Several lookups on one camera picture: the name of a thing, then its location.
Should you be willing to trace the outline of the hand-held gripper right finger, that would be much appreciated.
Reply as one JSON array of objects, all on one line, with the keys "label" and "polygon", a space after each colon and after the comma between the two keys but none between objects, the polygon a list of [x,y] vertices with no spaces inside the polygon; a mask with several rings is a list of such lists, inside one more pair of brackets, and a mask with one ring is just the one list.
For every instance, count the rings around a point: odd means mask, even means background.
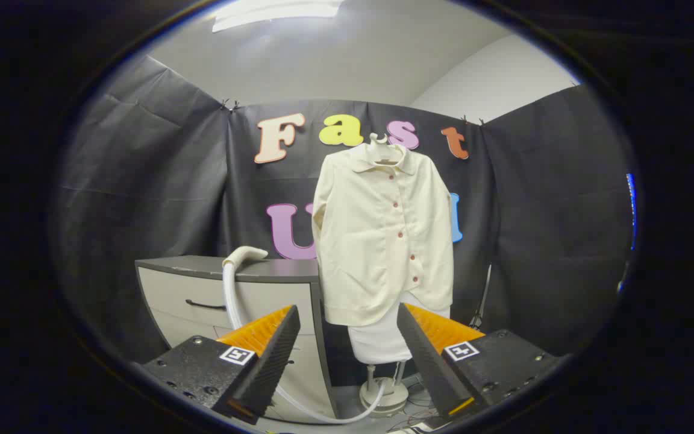
[{"label": "hand-held gripper right finger", "polygon": [[447,421],[490,412],[564,365],[564,357],[509,330],[482,333],[410,303],[400,303],[396,323],[436,410]]}]

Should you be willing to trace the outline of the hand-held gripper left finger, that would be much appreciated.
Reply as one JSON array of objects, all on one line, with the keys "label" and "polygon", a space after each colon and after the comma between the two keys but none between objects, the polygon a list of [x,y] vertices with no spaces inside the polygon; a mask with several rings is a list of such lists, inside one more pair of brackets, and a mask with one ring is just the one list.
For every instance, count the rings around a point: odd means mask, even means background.
[{"label": "hand-held gripper left finger", "polygon": [[298,308],[289,305],[222,338],[185,338],[133,368],[187,406],[256,425],[272,404],[299,329]]}]

